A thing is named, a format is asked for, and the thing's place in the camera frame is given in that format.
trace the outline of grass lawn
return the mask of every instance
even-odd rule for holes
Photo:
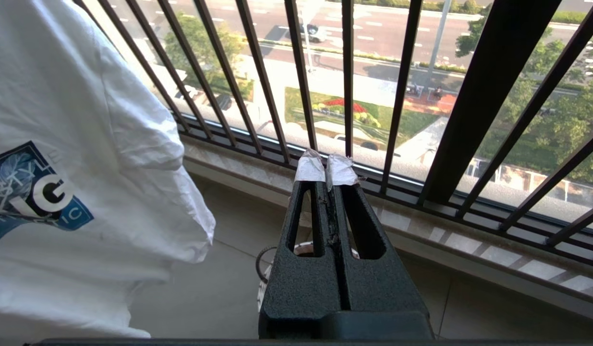
[[[301,101],[301,91],[297,88],[287,87],[285,92],[285,118],[288,123],[303,123],[303,103]],[[318,92],[310,92],[311,102],[315,105],[317,103],[323,103],[325,101],[339,99],[336,96],[330,96],[326,94],[320,94]],[[373,129],[371,126],[360,124],[355,121],[355,127],[358,127],[370,134],[371,136],[377,137],[384,143],[388,143],[388,136],[390,134],[390,121],[392,120],[392,107],[385,107],[374,105],[373,103],[357,101],[355,103],[361,105],[376,118],[381,127],[379,129]],[[314,116],[314,121],[331,121],[334,123],[342,123],[338,118],[329,116]],[[399,125],[399,136],[397,138],[397,147],[408,139],[413,137],[418,132],[425,129],[427,126],[437,120],[437,116],[434,114],[428,114],[425,112],[417,112],[411,110],[403,110],[401,114],[401,123]]]

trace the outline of balcony railing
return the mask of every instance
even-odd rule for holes
[[[593,265],[593,202],[582,203],[582,206],[579,206],[579,203],[570,206],[570,203],[567,202],[569,184],[580,188],[578,187],[579,182],[574,182],[569,175],[593,155],[593,126],[581,134],[581,138],[585,138],[580,141],[581,145],[571,148],[573,151],[550,173],[537,173],[537,171],[532,172],[533,170],[529,167],[522,168],[505,164],[522,136],[529,131],[530,125],[536,125],[533,123],[534,120],[538,116],[542,116],[545,102],[554,96],[553,93],[562,83],[564,76],[575,66],[585,49],[592,44],[593,4],[582,23],[573,29],[575,32],[552,67],[542,74],[543,78],[538,81],[539,86],[534,92],[531,90],[533,94],[530,100],[525,107],[521,107],[517,120],[514,121],[511,129],[508,128],[507,135],[504,135],[500,146],[494,149],[496,153],[492,155],[492,158],[483,160],[477,157],[478,148],[483,144],[500,109],[504,107],[504,102],[521,77],[521,73],[524,74],[523,69],[528,64],[529,57],[538,48],[538,42],[545,34],[561,3],[561,0],[496,0],[490,7],[490,13],[487,14],[477,48],[472,52],[471,62],[460,86],[460,91],[456,94],[451,114],[449,117],[445,115],[439,118],[443,120],[443,123],[447,122],[445,129],[442,128],[443,136],[441,136],[438,145],[427,149],[420,159],[420,162],[424,162],[427,157],[430,159],[430,156],[434,155],[432,162],[428,165],[430,169],[426,165],[424,168],[415,169],[419,170],[422,176],[421,179],[417,179],[417,176],[410,173],[410,170],[413,170],[413,165],[410,162],[402,161],[401,154],[397,153],[395,148],[398,145],[398,140],[402,138],[400,125],[402,118],[407,116],[406,101],[413,102],[413,99],[408,98],[410,93],[413,94],[415,90],[419,98],[422,93],[425,98],[428,97],[427,100],[430,100],[436,90],[426,86],[419,88],[418,85],[408,85],[411,73],[414,71],[413,64],[401,63],[398,66],[398,76],[394,79],[396,80],[396,92],[391,108],[391,119],[386,129],[373,128],[371,130],[370,127],[364,125],[364,122],[357,121],[356,118],[361,115],[355,112],[356,107],[348,106],[344,107],[343,118],[340,121],[341,126],[344,126],[344,131],[336,138],[332,138],[332,135],[328,134],[321,136],[323,133],[321,130],[324,129],[321,128],[321,125],[316,125],[316,118],[319,118],[320,112],[313,103],[312,95],[314,93],[310,92],[308,79],[311,73],[308,72],[308,63],[301,39],[300,22],[305,15],[302,8],[299,10],[299,6],[306,5],[297,4],[296,0],[283,1],[290,40],[279,43],[283,47],[291,46],[294,58],[294,67],[298,78],[298,97],[303,105],[301,123],[303,123],[305,131],[301,136],[300,132],[294,131],[294,127],[287,130],[288,121],[285,114],[280,111],[283,105],[276,103],[277,97],[274,96],[276,90],[273,88],[272,78],[265,66],[268,59],[261,50],[261,47],[266,49],[268,40],[259,39],[256,33],[257,23],[252,18],[248,0],[236,0],[236,9],[232,10],[238,11],[242,32],[244,32],[243,41],[246,41],[249,46],[251,59],[259,79],[259,87],[268,107],[268,121],[263,125],[272,124],[274,130],[270,136],[259,135],[261,131],[254,126],[252,114],[250,114],[251,109],[248,109],[248,104],[243,98],[242,86],[239,85],[235,76],[235,66],[230,65],[230,60],[224,49],[225,42],[222,42],[214,24],[214,22],[221,22],[223,19],[219,20],[211,15],[205,0],[182,1],[186,2],[188,6],[192,4],[195,6],[196,17],[202,22],[206,31],[210,46],[217,57],[219,68],[226,78],[233,102],[241,116],[242,124],[235,125],[234,118],[226,117],[226,110],[222,109],[217,99],[217,93],[213,90],[215,86],[208,80],[209,63],[199,59],[201,52],[193,49],[191,39],[187,37],[178,20],[180,14],[176,12],[182,11],[185,4],[157,0],[158,9],[161,10],[156,13],[164,16],[167,23],[164,29],[174,35],[182,49],[184,59],[208,99],[212,112],[201,111],[201,106],[197,105],[192,97],[189,97],[190,93],[183,81],[182,74],[175,68],[175,62],[171,61],[166,47],[160,41],[164,38],[158,33],[157,24],[150,23],[149,18],[141,9],[141,5],[147,4],[148,0],[121,0],[119,6],[127,4],[129,7],[129,11],[145,35],[145,40],[151,45],[153,54],[158,57],[158,63],[169,75],[169,79],[165,78],[164,81],[158,76],[157,68],[154,68],[149,62],[149,57],[145,56],[144,49],[141,49],[140,44],[137,44],[132,33],[126,27],[128,20],[120,18],[116,13],[115,4],[112,4],[110,0],[75,0],[92,18],[94,18],[93,11],[90,11],[86,4],[90,5],[94,2],[101,6],[114,28],[121,34],[121,38],[131,53],[151,79],[155,87],[154,91],[165,101],[165,105],[172,112],[183,136],[191,136],[294,169],[305,147],[316,149],[323,155],[331,153],[330,151],[342,153],[355,158],[355,171],[366,178],[362,186],[371,195]],[[268,1],[267,4],[275,4],[275,2]],[[355,7],[353,0],[342,0],[333,8],[340,11],[340,17],[336,16],[337,20],[340,20],[340,28],[336,28],[333,33],[340,32],[342,48],[340,50],[327,49],[327,54],[342,53],[343,104],[353,105],[355,99],[359,99],[359,95],[354,93],[357,77],[354,73],[356,61],[354,18],[358,17],[355,9],[362,14],[366,8],[358,5]],[[417,35],[419,31],[424,31],[419,27],[421,15],[424,13],[423,1],[411,0],[407,11],[404,36],[391,37],[391,41],[394,40],[397,47],[402,45],[401,62],[412,62],[415,49],[418,47]],[[439,31],[439,35],[443,31],[443,23],[440,25],[442,29]],[[432,65],[435,65],[435,59],[436,57],[433,57]],[[174,82],[176,90],[171,90],[166,85],[167,80]],[[340,83],[340,81],[327,81],[327,83]],[[180,107],[176,103],[176,99],[173,97],[175,91],[183,96],[182,99],[186,107]],[[209,116],[217,117],[217,121],[210,119]],[[381,153],[383,149],[377,150],[377,144],[375,150],[369,150],[365,145],[356,145],[360,139],[355,133],[356,131],[362,132],[363,129],[376,131],[376,133],[382,133],[385,136],[387,134],[386,138],[380,140],[382,146],[387,148],[385,153]],[[324,138],[324,145],[318,144],[320,138]],[[511,170],[518,172],[518,175],[531,172],[533,174],[529,175],[531,180],[535,176],[541,177],[543,181],[537,182],[537,184],[530,182],[527,188],[523,188],[525,192],[522,195],[517,194],[509,186],[492,183],[509,179],[508,175],[501,177],[501,174]],[[556,203],[546,195],[554,193],[560,184],[565,184],[565,201]],[[591,185],[582,184],[580,186],[593,191]],[[516,201],[516,205],[509,202],[511,200]]]

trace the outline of t-shirt sleeve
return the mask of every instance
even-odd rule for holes
[[[184,149],[171,113],[130,70],[97,26],[94,35],[110,131],[121,165],[178,169]]]

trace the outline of road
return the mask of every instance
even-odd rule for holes
[[[144,38],[136,18],[132,15],[125,0],[110,0],[114,11],[118,14],[125,26],[129,29],[134,38]],[[198,16],[198,13],[191,0],[171,0],[173,9],[176,12],[183,11],[187,15]],[[490,3],[490,0],[478,0],[482,5]],[[139,0],[139,4],[152,23],[158,37],[163,38],[170,31],[169,25],[155,0]],[[236,9],[234,0],[213,0],[207,1],[211,17],[216,25],[226,25],[233,31],[243,33],[241,18]],[[259,39],[271,41],[289,42],[287,30],[287,18],[283,0],[249,0],[252,19],[256,27]],[[573,8],[575,11],[587,10],[592,3],[584,0],[564,0],[560,8]],[[377,53],[383,56],[400,57],[402,42],[407,20],[406,9],[390,9],[376,6],[355,6],[354,10],[354,49],[357,52]],[[412,61],[428,62],[432,53],[433,44],[439,25],[440,13],[423,11],[419,22],[419,31],[416,38],[416,47]],[[471,55],[463,58],[454,56],[456,38],[468,33],[468,21],[474,16],[449,14],[444,28],[444,34],[437,55],[437,63],[467,67]],[[329,33],[326,42],[312,44],[324,48],[341,48],[341,15],[340,4],[326,2],[316,13],[312,23],[324,26]],[[576,26],[572,25],[551,25],[553,34],[551,39],[569,41]],[[268,59],[285,62],[294,62],[290,48],[273,46],[262,46],[263,54]],[[244,48],[244,54],[250,54],[249,48]],[[316,53],[314,66],[341,70],[342,59],[340,55],[329,53]],[[379,63],[374,61],[363,61],[355,59],[356,74],[375,77],[386,80],[397,80],[398,66],[395,64]],[[423,84],[426,74],[423,72],[412,72],[413,83]],[[433,76],[431,85],[441,85],[446,90],[458,91],[462,84],[462,76],[453,73],[436,73]]]

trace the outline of black metal railing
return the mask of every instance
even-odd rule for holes
[[[193,3],[204,24],[213,50],[219,59],[219,64],[236,101],[237,108],[241,113],[246,131],[234,129],[228,124],[222,109],[215,99],[211,85],[206,79],[204,70],[197,60],[197,52],[193,51],[187,41],[169,1],[157,0],[184,52],[184,56],[210,101],[210,106],[219,123],[206,120],[189,97],[184,97],[184,100],[189,111],[191,111],[191,115],[184,116],[146,61],[143,53],[136,46],[114,9],[111,8],[108,0],[85,1],[97,1],[108,15],[112,24],[114,24],[142,68],[149,75],[162,98],[164,98],[169,110],[180,125],[182,135],[230,148],[284,167],[296,168],[297,159],[304,148],[288,144],[284,136],[263,55],[257,41],[252,14],[246,0],[236,0],[236,5],[252,52],[264,98],[268,105],[276,138],[257,135],[205,0],[193,0]],[[75,2],[85,9],[92,18],[94,17],[82,0],[75,0]],[[353,0],[341,1],[344,99],[346,105],[344,153],[347,156],[353,156],[354,114],[353,107],[350,107],[354,100],[353,2]],[[509,136],[505,138],[505,141],[471,192],[467,194],[457,191],[461,177],[483,142],[484,136],[489,131],[505,98],[520,76],[531,52],[533,52],[549,22],[551,22],[551,18],[553,18],[560,2],[561,0],[498,0],[494,2],[424,184],[391,173],[394,157],[393,148],[397,140],[399,121],[401,120],[410,74],[410,64],[402,63],[398,73],[397,92],[390,123],[384,168],[380,170],[365,165],[355,165],[356,173],[366,178],[362,186],[367,193],[593,265],[593,230],[588,229],[588,226],[593,223],[593,208],[571,223],[536,214],[531,210],[544,195],[565,179],[575,167],[593,152],[593,134],[582,147],[577,148],[517,208],[481,197],[484,187],[494,176],[495,171],[498,170],[510,150],[516,145],[520,136],[544,105],[544,102],[551,96],[555,87],[593,36],[593,6],[575,31],[569,44],[564,48],[553,68],[540,83]],[[183,96],[186,96],[188,93],[183,81],[180,79],[164,48],[162,48],[156,32],[149,25],[136,0],[126,0],[126,3],[175,82],[176,87]],[[314,112],[307,81],[307,68],[300,37],[298,7],[296,0],[285,0],[284,3],[300,86],[300,96],[303,102],[303,116],[309,147],[318,149],[314,128]],[[405,37],[397,41],[397,45],[402,44],[402,62],[410,62],[412,59],[422,3],[422,0],[411,0]],[[584,236],[575,237],[579,232]]]

